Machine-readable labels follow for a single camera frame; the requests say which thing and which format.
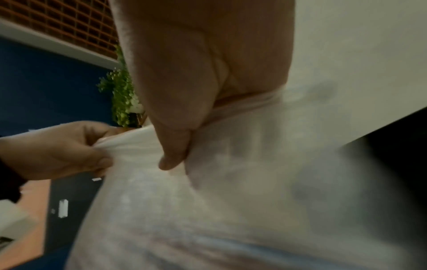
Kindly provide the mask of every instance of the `white trim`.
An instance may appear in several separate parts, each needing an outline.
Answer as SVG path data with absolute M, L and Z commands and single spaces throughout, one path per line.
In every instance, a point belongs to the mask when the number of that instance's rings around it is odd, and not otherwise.
M 0 19 L 0 36 L 28 46 L 61 54 L 106 69 L 119 66 L 117 60 L 89 51 L 60 39 Z

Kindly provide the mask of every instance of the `person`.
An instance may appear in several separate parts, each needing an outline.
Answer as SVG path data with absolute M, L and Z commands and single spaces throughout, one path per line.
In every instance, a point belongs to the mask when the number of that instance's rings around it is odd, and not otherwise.
M 136 94 L 164 150 L 160 169 L 185 159 L 214 107 L 287 82 L 295 0 L 109 2 Z M 15 178 L 103 173 L 113 161 L 91 145 L 114 130 L 76 122 L 2 138 L 0 159 Z

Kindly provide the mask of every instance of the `translucent plastic bag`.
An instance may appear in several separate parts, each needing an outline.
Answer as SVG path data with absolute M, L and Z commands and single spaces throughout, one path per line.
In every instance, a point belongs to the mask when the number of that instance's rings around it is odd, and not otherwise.
M 310 193 L 335 188 L 333 179 L 323 187 L 301 179 L 348 137 L 332 96 L 323 83 L 217 109 L 195 133 L 185 166 L 169 172 L 157 168 L 162 149 L 152 127 L 100 142 L 115 165 L 67 269 L 400 269 L 406 261 L 393 246 L 325 230 L 340 228 L 353 204 L 337 211 L 341 201 Z M 312 204 L 325 201 L 329 209 Z

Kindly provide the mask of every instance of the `grid ceiling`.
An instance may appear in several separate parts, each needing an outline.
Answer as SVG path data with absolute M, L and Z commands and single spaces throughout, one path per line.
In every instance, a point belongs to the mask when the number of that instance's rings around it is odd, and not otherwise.
M 0 0 L 0 17 L 116 58 L 108 0 Z

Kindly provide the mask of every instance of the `plastic bag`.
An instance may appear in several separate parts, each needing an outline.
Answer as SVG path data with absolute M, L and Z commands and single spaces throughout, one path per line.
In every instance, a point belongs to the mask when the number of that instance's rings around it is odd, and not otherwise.
M 333 93 L 323 83 L 216 109 L 195 133 L 185 166 L 169 172 L 157 168 L 162 149 L 152 127 L 100 142 L 115 165 L 67 269 L 400 269 L 407 261 L 394 246 L 326 230 L 340 228 L 353 206 L 337 211 L 346 193 L 318 197 L 335 188 L 333 178 L 324 186 L 301 179 L 348 135 Z M 354 180 L 337 189 L 347 179 Z M 316 208 L 325 201 L 329 209 Z M 319 213 L 329 213 L 323 223 Z

